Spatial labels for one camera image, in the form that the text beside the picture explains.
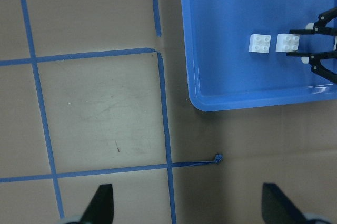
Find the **blue plastic bin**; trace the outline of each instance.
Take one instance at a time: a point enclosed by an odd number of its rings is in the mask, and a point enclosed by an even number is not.
[[[336,84],[312,73],[300,58],[275,52],[277,34],[304,29],[335,6],[337,0],[182,0],[194,106],[216,111],[336,99]],[[251,34],[272,36],[269,54],[248,52]],[[333,46],[331,36],[301,36],[299,52]],[[324,65],[337,69],[335,59]]]

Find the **black object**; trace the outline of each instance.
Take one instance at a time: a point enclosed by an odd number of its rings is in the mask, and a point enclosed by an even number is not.
[[[289,33],[298,35],[322,34],[337,36],[337,28],[326,27],[328,22],[335,18],[337,18],[337,7],[320,14],[318,21],[314,23],[313,29],[292,29]],[[288,52],[286,55],[293,57],[309,57],[309,64],[311,65],[311,71],[313,73],[337,84],[337,74],[326,69],[321,64],[321,60],[323,59],[337,58],[337,52],[335,50],[322,53]]]
[[[276,184],[264,183],[262,218],[266,224],[331,224],[321,219],[307,220]]]
[[[100,185],[79,222],[68,224],[111,224],[114,218],[112,185]]]

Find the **white cube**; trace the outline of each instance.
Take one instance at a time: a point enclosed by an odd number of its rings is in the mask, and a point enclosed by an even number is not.
[[[249,52],[269,53],[270,35],[253,34],[249,42]]]
[[[294,34],[278,34],[276,51],[295,52],[299,49],[300,36]]]

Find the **blue tray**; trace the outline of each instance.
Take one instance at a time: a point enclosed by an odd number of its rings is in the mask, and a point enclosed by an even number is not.
[[[182,0],[189,95],[203,111],[337,98],[337,85],[300,58],[275,52],[277,34],[303,29],[337,0]],[[269,54],[249,53],[251,34],[271,35]],[[330,36],[301,36],[299,52],[333,49]],[[336,71],[337,60],[325,60]]]

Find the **blue tape line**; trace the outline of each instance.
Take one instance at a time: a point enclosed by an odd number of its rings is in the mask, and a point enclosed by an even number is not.
[[[69,59],[123,56],[123,55],[152,53],[152,52],[156,52],[156,50],[151,48],[135,48],[135,49],[108,50],[105,52],[85,52],[85,53],[55,55],[55,56],[44,56],[38,57],[36,60],[38,63],[40,63],[40,62],[60,61]]]
[[[166,90],[165,90],[165,75],[164,75],[164,62],[160,52],[158,54],[158,69],[159,69],[159,80],[160,80],[160,91],[162,100],[162,113],[163,113],[163,124],[164,124],[164,135],[165,135],[165,149],[166,149],[166,162],[167,162],[167,177],[168,177],[168,188],[170,195],[170,208],[171,208],[171,219],[172,224],[176,224],[176,213],[175,213],[175,201],[174,201],[174,181],[173,181],[173,165],[171,156],[171,143],[170,143],[170,131],[169,131],[169,118],[167,116],[167,105],[166,105]]]
[[[24,65],[24,64],[30,64],[31,62],[32,60],[30,58],[3,60],[3,61],[0,61],[0,66]]]
[[[154,26],[158,37],[162,36],[162,29],[160,26],[160,15],[159,15],[159,4],[158,0],[152,0],[153,4],[153,16],[154,16]]]
[[[113,168],[113,169],[103,169],[103,170],[65,172],[65,173],[57,174],[57,177],[58,178],[70,178],[70,177],[123,173],[123,172],[130,172],[130,171],[157,170],[157,169],[166,169],[166,168],[167,168],[167,164],[146,165],[146,166],[123,167],[123,168]]]
[[[212,165],[218,164],[222,161],[223,156],[221,154],[216,154],[213,161],[201,161],[201,162],[175,162],[173,167],[188,167],[188,166],[200,166],[200,165]]]
[[[51,174],[22,176],[22,177],[8,177],[8,178],[0,178],[0,183],[42,180],[42,179],[52,179],[52,178],[53,178],[53,175]]]
[[[50,165],[51,172],[52,172],[52,179],[53,179],[55,196],[56,196],[56,201],[57,201],[57,206],[58,206],[58,213],[60,215],[60,218],[63,218],[64,211],[63,211],[63,206],[62,206],[62,201],[61,201],[61,193],[60,193],[60,188],[58,186],[58,181],[56,177],[56,168],[55,168],[55,162],[54,162],[54,156],[53,156],[53,149],[52,149],[51,139],[49,135],[47,115],[46,115],[44,101],[43,101],[41,81],[40,81],[38,68],[37,68],[35,47],[34,47],[34,42],[33,42],[32,29],[31,29],[31,23],[29,21],[29,13],[28,13],[28,7],[27,7],[26,0],[21,0],[21,8],[22,8],[22,13],[23,13],[24,23],[25,23],[25,28],[26,28],[26,36],[27,36],[27,41],[28,41],[29,53],[31,55],[31,63],[32,63],[32,68],[33,68],[37,99],[38,99],[38,104],[39,104],[41,118],[42,118],[42,126],[43,126],[44,135],[45,135],[49,165]]]

